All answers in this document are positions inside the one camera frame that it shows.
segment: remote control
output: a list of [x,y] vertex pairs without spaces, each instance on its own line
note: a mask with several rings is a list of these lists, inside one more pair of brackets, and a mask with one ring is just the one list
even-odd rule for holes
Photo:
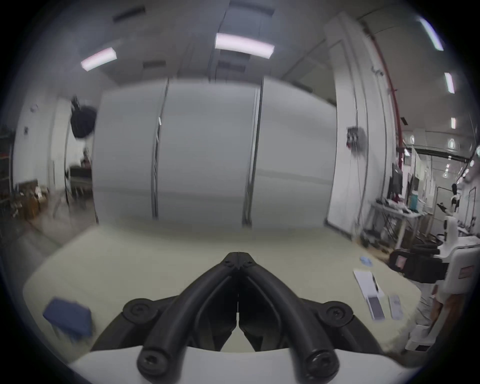
[[392,319],[402,320],[403,311],[402,305],[400,304],[400,297],[398,295],[388,296],[388,301],[390,301],[390,312],[392,313]]

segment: screw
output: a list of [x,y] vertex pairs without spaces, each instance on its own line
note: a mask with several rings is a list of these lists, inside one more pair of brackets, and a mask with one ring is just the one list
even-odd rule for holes
[[345,317],[345,311],[339,307],[331,307],[327,310],[327,315],[334,320],[341,320]]
[[150,308],[146,304],[135,304],[130,310],[130,312],[133,315],[138,316],[138,315],[143,315],[145,312],[148,312],[149,309]]
[[315,378],[330,377],[338,371],[338,360],[329,351],[318,352],[307,359],[306,370]]
[[142,373],[150,376],[161,376],[167,373],[168,359],[163,353],[146,350],[140,353],[137,366]]

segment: beige table surface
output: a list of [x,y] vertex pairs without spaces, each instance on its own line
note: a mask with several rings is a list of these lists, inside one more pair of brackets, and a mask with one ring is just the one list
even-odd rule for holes
[[[420,299],[416,286],[328,228],[198,232],[138,221],[90,228],[51,255],[33,273],[24,286],[23,296],[48,342],[70,362],[89,351],[126,302],[178,295],[227,253],[236,251],[250,253],[301,298],[348,304],[385,351],[391,349],[394,339],[414,315]],[[373,266],[364,266],[361,256],[370,257]],[[385,293],[380,299],[386,317],[383,322],[372,320],[353,269],[374,273]],[[389,294],[400,297],[403,320],[391,318]],[[72,343],[54,332],[42,316],[53,297],[90,308],[95,327],[91,339]],[[223,350],[250,351],[244,337],[238,341],[241,332],[237,330]]]

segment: box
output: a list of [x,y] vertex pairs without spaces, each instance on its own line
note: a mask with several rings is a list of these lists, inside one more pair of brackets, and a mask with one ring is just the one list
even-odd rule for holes
[[40,212],[44,212],[48,208],[48,198],[46,196],[42,196],[38,198],[38,207]]
[[23,194],[28,194],[28,192],[32,191],[35,192],[35,187],[38,185],[38,180],[31,180],[31,181],[24,181],[22,183],[17,184],[18,192],[22,192]]
[[24,206],[24,214],[27,220],[33,219],[38,215],[38,200],[35,197],[27,197],[22,205]]

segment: blue sponge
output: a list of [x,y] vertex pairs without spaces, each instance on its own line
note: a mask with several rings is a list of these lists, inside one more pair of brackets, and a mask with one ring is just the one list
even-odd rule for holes
[[92,336],[92,313],[78,303],[53,298],[43,311],[43,317],[73,339]]

